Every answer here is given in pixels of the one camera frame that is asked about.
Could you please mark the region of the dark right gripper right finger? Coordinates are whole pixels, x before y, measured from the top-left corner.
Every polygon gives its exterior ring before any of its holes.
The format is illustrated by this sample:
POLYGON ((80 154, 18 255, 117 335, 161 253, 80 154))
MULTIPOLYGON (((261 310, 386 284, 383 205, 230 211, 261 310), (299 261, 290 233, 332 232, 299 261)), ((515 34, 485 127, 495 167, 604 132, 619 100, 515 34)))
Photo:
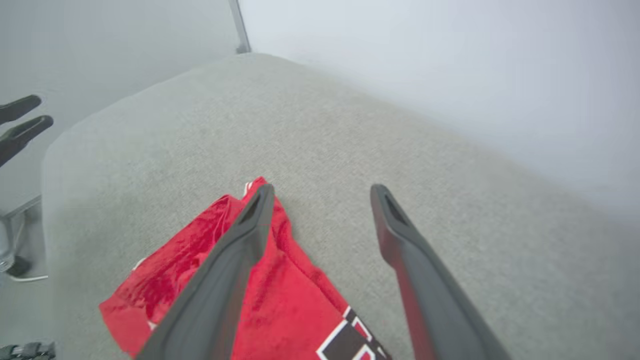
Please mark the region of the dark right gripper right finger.
POLYGON ((397 277, 417 360, 509 360, 510 355, 436 251, 383 184, 370 187, 381 256, 397 277))

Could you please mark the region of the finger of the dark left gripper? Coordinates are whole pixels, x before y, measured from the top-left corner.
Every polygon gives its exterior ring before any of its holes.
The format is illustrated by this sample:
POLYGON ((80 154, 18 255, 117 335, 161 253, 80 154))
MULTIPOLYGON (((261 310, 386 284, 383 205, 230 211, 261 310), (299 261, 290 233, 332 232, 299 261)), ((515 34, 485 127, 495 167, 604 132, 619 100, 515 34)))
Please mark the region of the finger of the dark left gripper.
POLYGON ((54 124, 52 116, 42 115, 7 130, 0 137, 0 166, 20 153, 35 137, 54 124))
POLYGON ((19 120, 41 104, 42 100, 38 95, 28 95, 0 105, 0 125, 19 120))

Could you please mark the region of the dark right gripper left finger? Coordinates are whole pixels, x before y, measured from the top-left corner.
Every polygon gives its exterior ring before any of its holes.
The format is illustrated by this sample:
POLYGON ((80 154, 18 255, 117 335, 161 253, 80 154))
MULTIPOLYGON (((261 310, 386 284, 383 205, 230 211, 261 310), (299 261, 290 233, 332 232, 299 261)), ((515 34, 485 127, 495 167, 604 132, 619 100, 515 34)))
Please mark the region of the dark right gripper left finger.
POLYGON ((256 189, 137 354, 138 360, 228 360, 252 269, 265 254, 275 191, 256 189))

